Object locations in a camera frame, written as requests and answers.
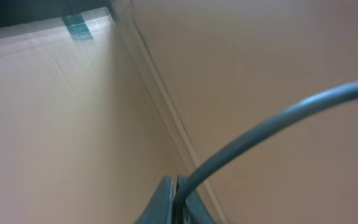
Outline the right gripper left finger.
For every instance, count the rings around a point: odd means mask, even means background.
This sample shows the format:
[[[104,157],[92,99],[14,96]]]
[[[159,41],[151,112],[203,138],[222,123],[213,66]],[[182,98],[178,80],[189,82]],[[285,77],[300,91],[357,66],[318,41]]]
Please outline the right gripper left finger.
[[[165,175],[134,224],[172,224],[173,197],[173,180]]]

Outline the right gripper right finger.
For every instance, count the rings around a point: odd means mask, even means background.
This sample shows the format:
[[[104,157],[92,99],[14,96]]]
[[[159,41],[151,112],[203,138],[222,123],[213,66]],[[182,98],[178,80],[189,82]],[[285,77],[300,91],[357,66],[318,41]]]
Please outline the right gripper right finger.
[[[216,224],[196,190],[183,201],[181,209],[175,203],[175,224]]]

